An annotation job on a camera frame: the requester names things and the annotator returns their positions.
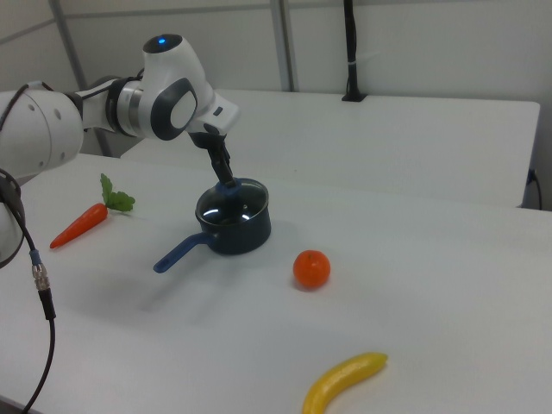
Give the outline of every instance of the blue handle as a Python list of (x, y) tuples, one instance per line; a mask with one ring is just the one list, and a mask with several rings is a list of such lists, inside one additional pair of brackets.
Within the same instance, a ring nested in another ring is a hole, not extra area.
[(197, 233), (184, 239), (176, 248), (171, 250), (163, 259), (159, 260), (155, 266), (154, 271), (157, 273), (163, 273), (169, 270), (177, 261), (196, 247), (198, 244), (210, 245), (215, 240), (214, 235), (209, 233)]

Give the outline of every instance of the table surface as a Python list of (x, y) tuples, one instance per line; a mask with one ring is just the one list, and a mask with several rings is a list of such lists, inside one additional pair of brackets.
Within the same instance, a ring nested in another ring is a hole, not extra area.
[[(218, 91), (241, 108), (227, 147), (236, 175), (516, 207), (539, 105), (531, 102)], [(210, 169), (187, 135), (144, 140), (127, 160)]]
[[(136, 198), (56, 251), (49, 242), (101, 199), (99, 175)], [(355, 354), (389, 354), (329, 414), (547, 412), (552, 405), (552, 216), (279, 179), (273, 233), (226, 257), (194, 248), (203, 171), (80, 155), (23, 188), (58, 317), (35, 408), (56, 413), (300, 412), (311, 384)], [(330, 282), (292, 283), (305, 249)], [(0, 394), (27, 401), (48, 326), (25, 249), (0, 272)]]

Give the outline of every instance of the carrot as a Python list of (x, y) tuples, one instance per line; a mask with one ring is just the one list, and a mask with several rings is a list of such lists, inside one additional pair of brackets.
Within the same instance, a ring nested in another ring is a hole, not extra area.
[(82, 216), (72, 222), (67, 229), (63, 230), (60, 235), (53, 239), (50, 243), (50, 248), (58, 248), (59, 246), (63, 246), (67, 242), (70, 242), (71, 240), (87, 232), (92, 227), (97, 226), (106, 218), (107, 207), (105, 207), (104, 204), (98, 203), (92, 205), (92, 207), (85, 211)]
[(129, 197), (124, 192), (113, 192), (113, 185), (104, 174), (102, 174), (100, 182), (102, 183), (104, 204), (98, 203), (92, 205), (82, 216), (77, 218), (67, 229), (63, 230), (60, 235), (53, 239), (50, 243), (50, 248), (63, 246), (100, 224), (107, 218), (108, 209), (118, 211), (132, 210), (135, 203), (134, 198)]

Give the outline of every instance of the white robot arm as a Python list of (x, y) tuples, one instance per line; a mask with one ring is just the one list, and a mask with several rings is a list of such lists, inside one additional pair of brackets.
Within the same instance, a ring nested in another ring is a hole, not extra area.
[[(16, 98), (13, 91), (0, 93), (0, 168), (20, 178), (65, 164), (77, 155), (84, 129), (92, 127), (164, 141), (189, 133), (209, 151), (220, 182), (235, 185), (224, 138), (238, 107), (213, 91), (182, 36), (155, 36), (143, 57), (143, 77), (111, 79), (88, 91), (65, 94), (29, 84)], [(0, 267), (21, 240), (13, 215), (0, 206)]]

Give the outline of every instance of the banana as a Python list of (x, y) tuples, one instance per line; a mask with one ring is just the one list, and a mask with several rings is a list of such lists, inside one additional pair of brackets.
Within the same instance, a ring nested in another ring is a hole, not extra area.
[(303, 402), (303, 414), (324, 413), (337, 394), (379, 372), (386, 362), (387, 355), (369, 352), (331, 368), (310, 388)]

